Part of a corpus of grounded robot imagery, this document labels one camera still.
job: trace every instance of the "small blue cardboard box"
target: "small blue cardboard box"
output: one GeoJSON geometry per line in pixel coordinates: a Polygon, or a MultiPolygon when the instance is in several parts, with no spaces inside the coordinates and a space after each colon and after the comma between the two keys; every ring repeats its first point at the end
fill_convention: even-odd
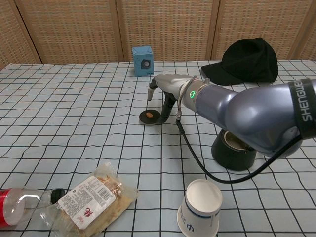
{"type": "Polygon", "coordinates": [[[154,54],[150,46],[133,48],[135,76],[154,74],[154,54]]]}

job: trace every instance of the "black baseball cap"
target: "black baseball cap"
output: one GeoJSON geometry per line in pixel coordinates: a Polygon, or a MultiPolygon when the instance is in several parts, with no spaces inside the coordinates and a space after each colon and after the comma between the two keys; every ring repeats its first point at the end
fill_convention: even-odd
{"type": "Polygon", "coordinates": [[[263,38],[240,39],[226,50],[221,62],[203,66],[202,70],[217,85],[274,82],[277,56],[263,38]]]}

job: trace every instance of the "cap brim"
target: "cap brim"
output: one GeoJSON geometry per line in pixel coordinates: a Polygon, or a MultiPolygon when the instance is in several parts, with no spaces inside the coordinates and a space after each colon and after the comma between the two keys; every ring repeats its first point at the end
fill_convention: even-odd
{"type": "Polygon", "coordinates": [[[243,83],[242,80],[226,72],[222,68],[221,63],[202,66],[202,70],[210,78],[211,82],[217,85],[237,85],[243,83]]]}

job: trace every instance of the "plastic bottle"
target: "plastic bottle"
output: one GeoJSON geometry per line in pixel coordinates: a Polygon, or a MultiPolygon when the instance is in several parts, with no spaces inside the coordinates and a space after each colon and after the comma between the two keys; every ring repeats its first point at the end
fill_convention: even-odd
{"type": "Polygon", "coordinates": [[[55,204],[64,189],[41,191],[27,187],[0,190],[0,228],[31,219],[34,211],[55,204]]]}

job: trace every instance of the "cup logo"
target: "cup logo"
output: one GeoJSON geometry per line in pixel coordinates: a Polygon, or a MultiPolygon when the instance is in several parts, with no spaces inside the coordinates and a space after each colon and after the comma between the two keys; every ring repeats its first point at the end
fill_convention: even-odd
{"type": "Polygon", "coordinates": [[[189,231],[194,232],[194,228],[193,228],[193,226],[191,224],[187,224],[187,228],[188,228],[189,231]]]}
{"type": "Polygon", "coordinates": [[[90,215],[92,215],[93,214],[93,212],[90,210],[90,208],[88,207],[86,210],[85,210],[85,212],[84,212],[84,216],[85,217],[89,217],[90,215]]]}

